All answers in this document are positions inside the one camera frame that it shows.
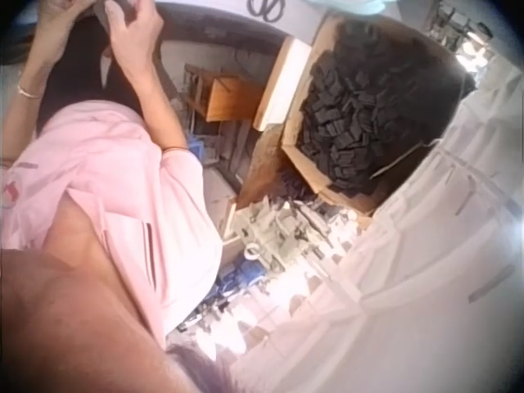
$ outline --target white wall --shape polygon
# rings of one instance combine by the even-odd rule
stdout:
[[[183,41],[165,41],[161,52],[162,62],[178,88],[183,86],[184,64],[240,74],[265,85],[276,59],[275,56],[239,50],[235,60],[235,49],[232,47]]]

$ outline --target thin bracelet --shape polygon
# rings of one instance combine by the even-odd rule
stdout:
[[[24,97],[31,98],[32,100],[39,100],[40,96],[34,96],[33,94],[27,93],[23,88],[20,87],[20,84],[16,85],[18,87],[18,93],[21,94]]]

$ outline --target dark hair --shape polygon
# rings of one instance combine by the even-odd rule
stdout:
[[[166,353],[182,367],[201,393],[247,393],[223,363],[213,362],[199,350],[173,345]]]

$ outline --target wooden shelf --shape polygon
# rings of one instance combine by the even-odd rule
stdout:
[[[196,86],[183,100],[206,121],[253,120],[264,88],[231,74],[220,74],[186,65]]]

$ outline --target pink uniform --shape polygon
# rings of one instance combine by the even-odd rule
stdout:
[[[153,336],[210,290],[222,242],[206,212],[202,166],[164,153],[129,108],[82,102],[59,111],[2,176],[2,247],[38,249],[67,192],[85,211]]]

